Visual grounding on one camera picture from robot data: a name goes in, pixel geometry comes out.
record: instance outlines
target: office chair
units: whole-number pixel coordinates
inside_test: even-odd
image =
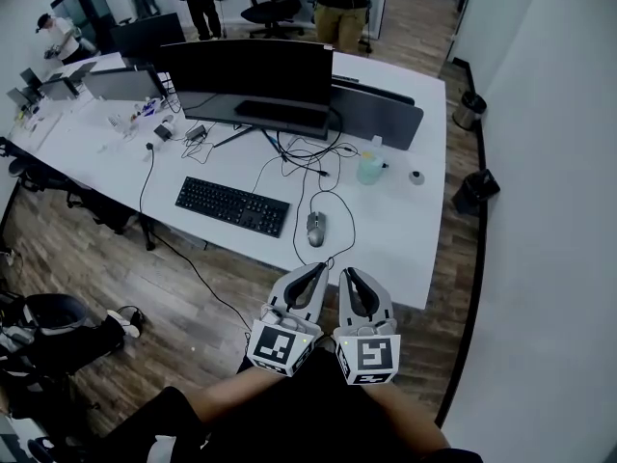
[[[244,11],[241,15],[249,22],[255,24],[265,24],[265,28],[251,31],[250,37],[254,38],[255,34],[263,34],[264,38],[279,38],[280,40],[288,40],[286,34],[290,31],[297,31],[300,36],[305,33],[304,28],[299,26],[281,27],[281,22],[293,22],[293,16],[300,11],[302,5],[300,0],[269,0],[268,2],[257,3],[257,0],[251,0],[252,7]]]

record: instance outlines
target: white shirt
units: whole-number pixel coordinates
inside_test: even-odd
[[[54,25],[51,26],[51,29],[46,29],[45,31],[49,33],[49,37],[52,42],[60,46],[65,41],[67,34],[72,32],[73,28],[68,21],[62,19],[61,17],[53,17],[53,21]],[[78,49],[79,43],[73,36],[71,36],[65,47],[60,50],[60,55],[58,55],[58,58],[60,60],[66,60]]]

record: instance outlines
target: computer monitor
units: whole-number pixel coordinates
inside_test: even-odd
[[[32,71],[31,68],[25,69],[23,72],[19,74],[21,78],[26,81],[26,84],[31,88],[38,89],[42,86],[42,82],[37,77],[37,75]]]
[[[26,108],[30,106],[30,101],[26,96],[24,96],[18,88],[11,89],[7,96],[15,103],[19,108]]]
[[[141,19],[111,30],[112,40],[123,58],[131,65],[151,63],[164,44],[186,42],[177,14]]]
[[[42,94],[39,90],[28,86],[21,90],[21,93],[28,98],[31,104],[36,104],[42,99]]]
[[[152,67],[114,68],[87,74],[83,83],[94,97],[117,101],[146,101],[167,91]]]
[[[325,139],[333,56],[319,43],[229,40],[163,46],[158,61],[188,119]]]
[[[66,77],[44,82],[42,86],[40,86],[40,91],[54,101],[76,99],[79,96],[75,86],[73,86]]]

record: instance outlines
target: keyboard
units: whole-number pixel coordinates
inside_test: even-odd
[[[325,126],[328,112],[287,106],[261,101],[242,101],[235,108],[235,112],[243,117],[272,120],[283,123],[296,123],[307,127],[321,128]]]
[[[289,204],[187,177],[175,205],[253,232],[279,238]]]

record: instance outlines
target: trash can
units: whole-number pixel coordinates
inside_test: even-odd
[[[452,120],[465,130],[473,130],[473,125],[486,111],[486,101],[482,96],[467,91],[461,98],[459,107],[452,115]]]
[[[480,170],[465,177],[452,202],[460,214],[477,216],[480,213],[480,204],[488,201],[500,190],[491,171]]]

